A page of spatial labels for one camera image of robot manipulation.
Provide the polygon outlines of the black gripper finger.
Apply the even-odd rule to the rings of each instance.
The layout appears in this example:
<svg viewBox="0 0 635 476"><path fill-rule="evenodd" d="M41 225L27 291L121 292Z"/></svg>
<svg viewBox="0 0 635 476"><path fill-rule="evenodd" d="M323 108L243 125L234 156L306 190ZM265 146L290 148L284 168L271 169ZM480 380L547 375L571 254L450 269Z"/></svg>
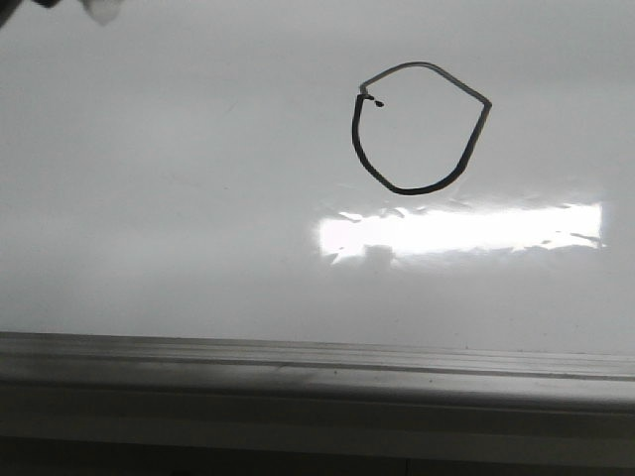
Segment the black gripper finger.
<svg viewBox="0 0 635 476"><path fill-rule="evenodd" d="M54 8L61 2L61 0L33 0L33 2L44 8Z"/></svg>

